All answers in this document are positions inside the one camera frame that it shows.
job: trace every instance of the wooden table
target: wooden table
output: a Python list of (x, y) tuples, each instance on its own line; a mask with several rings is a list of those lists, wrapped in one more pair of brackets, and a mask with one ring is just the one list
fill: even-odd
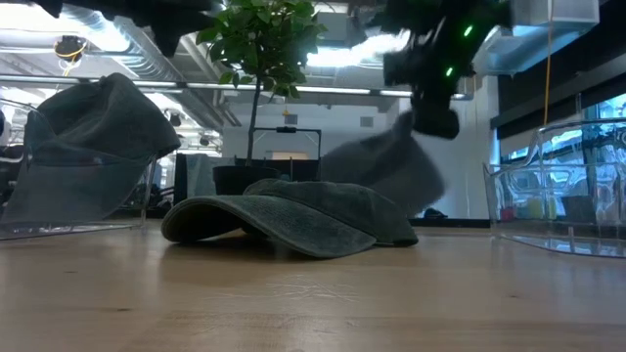
[(626, 351), (626, 262), (418, 231), (328, 261), (157, 224), (0, 242), (0, 351)]

